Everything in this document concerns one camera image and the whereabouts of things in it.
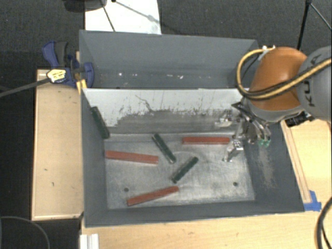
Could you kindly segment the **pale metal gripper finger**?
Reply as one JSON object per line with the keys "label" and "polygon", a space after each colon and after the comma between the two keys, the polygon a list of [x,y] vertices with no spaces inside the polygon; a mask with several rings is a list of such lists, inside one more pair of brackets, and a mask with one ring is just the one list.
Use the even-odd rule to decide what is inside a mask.
{"label": "pale metal gripper finger", "polygon": [[223,161],[231,162],[233,157],[236,157],[238,154],[242,152],[244,152],[243,142],[241,140],[234,139],[226,147]]}
{"label": "pale metal gripper finger", "polygon": [[225,128],[232,124],[232,110],[224,110],[219,119],[214,123],[215,127]]}

